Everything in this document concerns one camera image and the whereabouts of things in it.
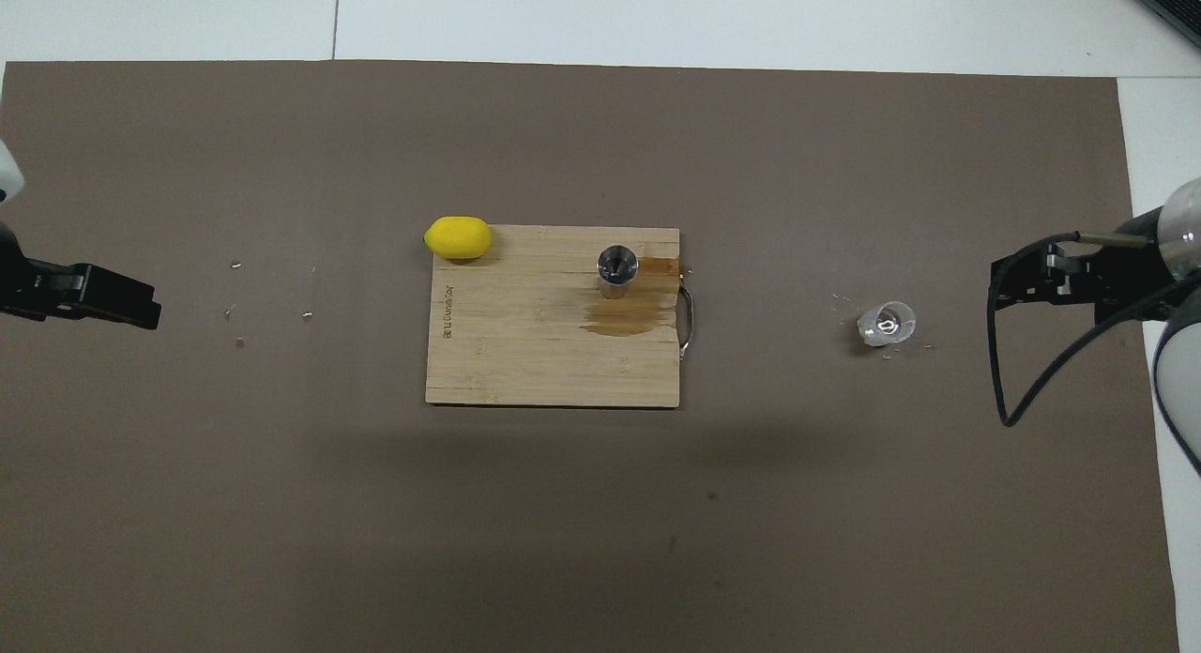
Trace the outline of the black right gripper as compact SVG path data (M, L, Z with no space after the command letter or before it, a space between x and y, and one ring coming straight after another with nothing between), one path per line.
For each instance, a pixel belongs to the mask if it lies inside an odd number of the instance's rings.
M1068 277L1056 260L1060 242L1039 242L992 263L992 302L997 310L1016 304L1065 304ZM1093 320L1165 320L1165 302L1154 290L1175 284L1157 242L1136 247L1105 246L1077 256L1078 272L1070 278L1075 302L1095 302Z

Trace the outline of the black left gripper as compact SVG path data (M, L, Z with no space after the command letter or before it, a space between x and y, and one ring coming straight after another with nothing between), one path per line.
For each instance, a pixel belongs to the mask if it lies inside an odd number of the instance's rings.
M61 266L26 258L7 224L1 224L1 311L26 320L46 320L46 302L37 298L79 290L86 265ZM159 329L161 304L153 284L103 266L89 266L89 308L116 323Z

